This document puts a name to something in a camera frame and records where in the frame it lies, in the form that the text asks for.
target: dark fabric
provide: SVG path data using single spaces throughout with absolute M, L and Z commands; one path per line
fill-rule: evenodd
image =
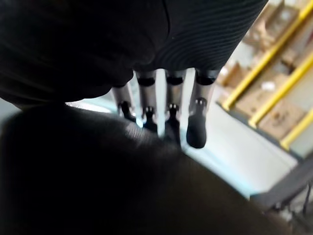
M 12 118 L 0 139 L 1 235 L 288 235 L 174 145 L 66 106 Z
M 19 107 L 107 93 L 168 36 L 161 0 L 0 0 L 0 97 Z
M 0 97 L 104 95 L 133 69 L 220 69 L 266 0 L 0 0 Z

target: yellow metal bar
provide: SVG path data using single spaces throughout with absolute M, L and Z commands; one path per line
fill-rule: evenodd
M 251 81 L 265 68 L 271 58 L 279 51 L 285 44 L 288 38 L 296 31 L 299 25 L 307 18 L 313 10 L 313 1 L 311 0 L 308 5 L 299 13 L 298 18 L 293 22 L 284 35 L 274 44 L 262 57 L 259 64 L 241 81 L 236 89 L 230 94 L 227 100 L 224 101 L 222 107 L 229 111 L 230 106 L 236 101 L 240 94 L 248 87 Z
M 313 52 L 306 58 L 306 60 L 290 75 L 288 80 L 281 88 L 273 95 L 273 97 L 266 102 L 261 108 L 250 118 L 249 125 L 256 128 L 257 123 L 263 116 L 280 100 L 291 87 L 300 80 L 300 78 L 313 66 Z
M 289 150 L 290 144 L 313 122 L 313 109 L 310 110 L 305 117 L 293 128 L 293 130 L 280 141 L 280 145 Z

